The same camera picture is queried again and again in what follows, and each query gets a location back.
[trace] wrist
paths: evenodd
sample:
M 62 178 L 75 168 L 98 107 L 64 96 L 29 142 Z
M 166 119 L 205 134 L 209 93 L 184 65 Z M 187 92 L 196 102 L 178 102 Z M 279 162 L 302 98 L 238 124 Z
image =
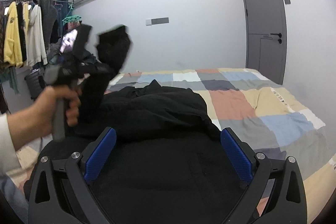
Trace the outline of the wrist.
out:
M 7 122 L 15 150 L 19 150 L 25 144 L 38 138 L 39 133 L 41 134 L 33 107 L 7 116 Z

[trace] door handle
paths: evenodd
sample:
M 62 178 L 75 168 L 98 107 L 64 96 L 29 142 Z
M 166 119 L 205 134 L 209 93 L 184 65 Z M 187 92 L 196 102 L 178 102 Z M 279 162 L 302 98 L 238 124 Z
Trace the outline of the door handle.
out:
M 279 38 L 282 37 L 282 33 L 271 33 L 271 35 L 277 35 Z

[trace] screen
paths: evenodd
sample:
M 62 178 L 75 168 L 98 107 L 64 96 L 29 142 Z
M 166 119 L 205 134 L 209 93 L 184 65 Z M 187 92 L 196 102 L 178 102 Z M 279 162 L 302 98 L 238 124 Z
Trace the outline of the screen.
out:
M 77 34 L 78 31 L 74 29 L 63 36 L 61 48 L 59 49 L 61 53 L 72 52 Z

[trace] green cloth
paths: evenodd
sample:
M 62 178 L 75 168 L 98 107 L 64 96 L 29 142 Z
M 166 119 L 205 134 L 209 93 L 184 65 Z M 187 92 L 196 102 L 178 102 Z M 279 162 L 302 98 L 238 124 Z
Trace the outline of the green cloth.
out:
M 16 77 L 16 69 L 15 67 L 9 67 L 5 69 L 5 71 L 0 75 L 1 83 L 9 81 L 9 86 L 14 90 L 15 94 L 19 94 L 19 90 L 17 88 L 17 77 Z

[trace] device handle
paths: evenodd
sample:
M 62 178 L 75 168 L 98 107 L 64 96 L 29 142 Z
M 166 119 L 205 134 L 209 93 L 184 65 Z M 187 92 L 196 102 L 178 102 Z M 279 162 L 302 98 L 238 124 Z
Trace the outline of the device handle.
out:
M 56 112 L 53 120 L 52 137 L 55 142 L 60 142 L 65 139 L 65 124 L 64 124 L 64 100 L 56 101 Z

